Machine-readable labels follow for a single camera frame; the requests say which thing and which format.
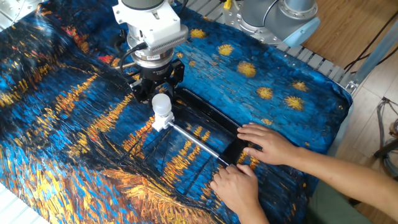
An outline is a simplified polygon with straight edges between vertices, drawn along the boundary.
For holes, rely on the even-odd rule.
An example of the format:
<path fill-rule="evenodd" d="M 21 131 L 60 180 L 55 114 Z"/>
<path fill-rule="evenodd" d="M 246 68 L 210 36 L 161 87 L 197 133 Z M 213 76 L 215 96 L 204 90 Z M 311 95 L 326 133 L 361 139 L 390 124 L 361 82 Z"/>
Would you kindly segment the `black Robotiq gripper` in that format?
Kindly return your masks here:
<path fill-rule="evenodd" d="M 185 65 L 180 59 L 168 62 L 161 67 L 146 68 L 141 67 L 140 79 L 129 83 L 129 88 L 139 103 L 148 103 L 155 92 L 155 81 L 161 81 L 169 78 L 170 94 L 174 95 L 175 88 L 183 82 L 185 73 Z"/>

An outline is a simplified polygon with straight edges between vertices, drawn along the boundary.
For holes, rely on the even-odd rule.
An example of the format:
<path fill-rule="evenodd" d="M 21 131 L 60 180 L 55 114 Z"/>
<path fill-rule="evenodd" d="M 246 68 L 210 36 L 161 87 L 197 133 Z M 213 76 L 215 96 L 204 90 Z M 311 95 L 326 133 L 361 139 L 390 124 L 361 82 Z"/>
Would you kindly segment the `person's right hand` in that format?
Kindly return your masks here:
<path fill-rule="evenodd" d="M 302 152 L 278 132 L 255 123 L 244 124 L 238 128 L 238 138 L 249 141 L 261 149 L 245 147 L 244 152 L 271 165 L 291 166 L 294 159 Z"/>

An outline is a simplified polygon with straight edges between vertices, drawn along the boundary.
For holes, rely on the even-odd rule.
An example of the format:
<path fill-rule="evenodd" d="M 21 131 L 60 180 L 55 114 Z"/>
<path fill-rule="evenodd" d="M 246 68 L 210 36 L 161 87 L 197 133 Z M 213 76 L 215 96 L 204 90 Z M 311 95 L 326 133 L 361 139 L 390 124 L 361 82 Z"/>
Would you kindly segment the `person's left hand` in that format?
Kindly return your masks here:
<path fill-rule="evenodd" d="M 238 164 L 221 169 L 213 176 L 210 186 L 239 218 L 253 215 L 261 207 L 257 177 L 247 165 Z"/>

